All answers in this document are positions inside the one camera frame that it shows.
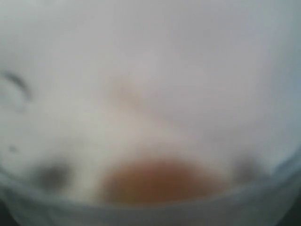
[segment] dark background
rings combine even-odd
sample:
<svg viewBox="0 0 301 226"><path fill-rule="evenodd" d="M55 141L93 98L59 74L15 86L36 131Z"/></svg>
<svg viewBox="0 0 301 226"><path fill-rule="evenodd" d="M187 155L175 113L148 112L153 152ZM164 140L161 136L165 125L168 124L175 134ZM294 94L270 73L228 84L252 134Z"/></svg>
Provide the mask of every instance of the dark background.
<svg viewBox="0 0 301 226"><path fill-rule="evenodd" d="M18 226L2 203L0 203L0 225ZM301 226L301 198L296 201L295 205L278 226Z"/></svg>

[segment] translucent plastic container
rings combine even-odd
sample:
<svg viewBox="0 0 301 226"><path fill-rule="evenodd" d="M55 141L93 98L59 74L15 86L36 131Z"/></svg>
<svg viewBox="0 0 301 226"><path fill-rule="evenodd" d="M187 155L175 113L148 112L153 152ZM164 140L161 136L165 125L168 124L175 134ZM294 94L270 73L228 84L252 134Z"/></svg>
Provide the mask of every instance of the translucent plastic container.
<svg viewBox="0 0 301 226"><path fill-rule="evenodd" d="M226 194L152 208L93 207L60 200L0 176L1 194L22 226L274 226L301 188L301 151L270 178Z"/></svg>

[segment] bowl rim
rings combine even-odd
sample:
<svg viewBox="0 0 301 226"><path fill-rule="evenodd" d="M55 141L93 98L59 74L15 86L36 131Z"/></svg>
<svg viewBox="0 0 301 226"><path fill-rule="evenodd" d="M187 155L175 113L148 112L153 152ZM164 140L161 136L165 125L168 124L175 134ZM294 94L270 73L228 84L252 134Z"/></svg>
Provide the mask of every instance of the bowl rim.
<svg viewBox="0 0 301 226"><path fill-rule="evenodd" d="M158 204L152 206L127 206L127 205L90 205L54 197L37 188L30 187L27 184L15 180L6 173L0 172L0 187L4 188L4 193L10 196L24 199L40 206L47 207L49 214L63 213L64 215L81 215L88 219L97 218L97 220L110 219L116 222L116 219L122 222L136 222L141 219L158 220L168 218L200 218L202 213L206 215L208 211L219 212L225 208L237 206L242 202L249 202L259 196L272 192L275 188L286 185L295 177L301 175L301 149L289 160L281 164L273 175L262 178L242 187L226 191L219 195L209 198L196 199L193 201L184 201L178 203Z"/></svg>

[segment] orange blob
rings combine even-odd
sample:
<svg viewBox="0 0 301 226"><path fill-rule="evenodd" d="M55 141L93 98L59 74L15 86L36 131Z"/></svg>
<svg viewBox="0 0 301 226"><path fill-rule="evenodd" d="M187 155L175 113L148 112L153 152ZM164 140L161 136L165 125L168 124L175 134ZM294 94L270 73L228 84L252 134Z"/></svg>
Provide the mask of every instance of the orange blob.
<svg viewBox="0 0 301 226"><path fill-rule="evenodd" d="M106 181L106 201L157 204L208 197L229 187L217 175L178 161L150 161L122 167Z"/></svg>

